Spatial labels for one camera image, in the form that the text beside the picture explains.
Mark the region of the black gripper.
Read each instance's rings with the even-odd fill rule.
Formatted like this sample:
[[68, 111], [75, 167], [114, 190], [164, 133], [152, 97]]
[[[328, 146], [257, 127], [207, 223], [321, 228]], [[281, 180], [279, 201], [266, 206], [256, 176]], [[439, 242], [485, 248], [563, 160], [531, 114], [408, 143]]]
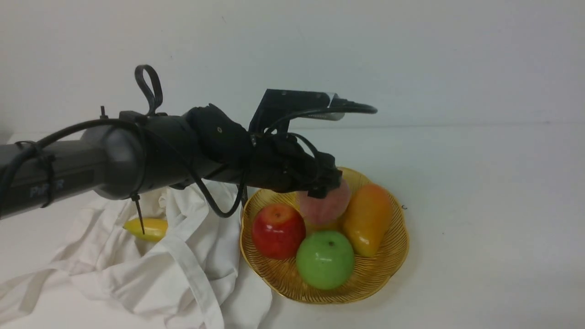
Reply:
[[247, 186], [279, 193], [305, 191], [325, 198], [342, 183], [334, 156], [297, 133], [257, 135], [247, 165]]

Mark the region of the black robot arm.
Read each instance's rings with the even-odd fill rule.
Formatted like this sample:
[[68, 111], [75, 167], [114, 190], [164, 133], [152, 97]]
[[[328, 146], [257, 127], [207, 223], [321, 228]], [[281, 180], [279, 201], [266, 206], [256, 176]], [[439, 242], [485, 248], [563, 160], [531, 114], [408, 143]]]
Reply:
[[1, 216], [93, 190], [124, 200], [163, 187], [216, 181], [324, 198], [342, 182], [334, 156], [302, 137], [248, 132], [214, 105], [184, 115], [122, 113], [37, 141], [1, 146]]

